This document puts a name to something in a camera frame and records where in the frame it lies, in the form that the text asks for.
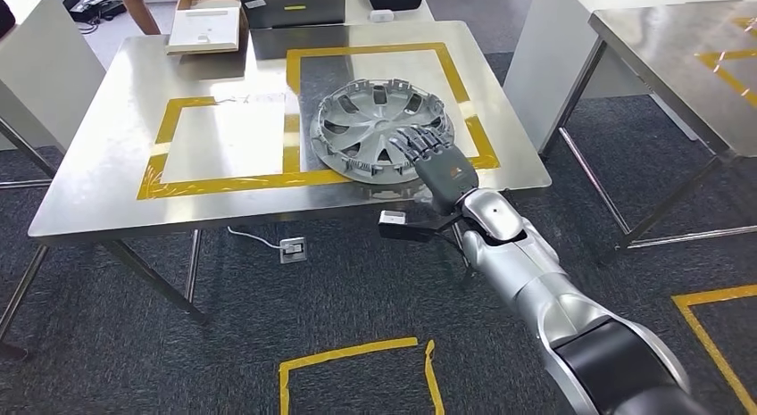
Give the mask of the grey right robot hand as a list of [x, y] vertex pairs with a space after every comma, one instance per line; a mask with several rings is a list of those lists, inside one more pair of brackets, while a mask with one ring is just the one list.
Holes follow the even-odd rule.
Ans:
[[429, 126], [399, 128], [389, 142], [415, 169], [431, 193], [433, 208], [452, 214], [469, 192], [478, 188], [478, 174], [453, 141]]

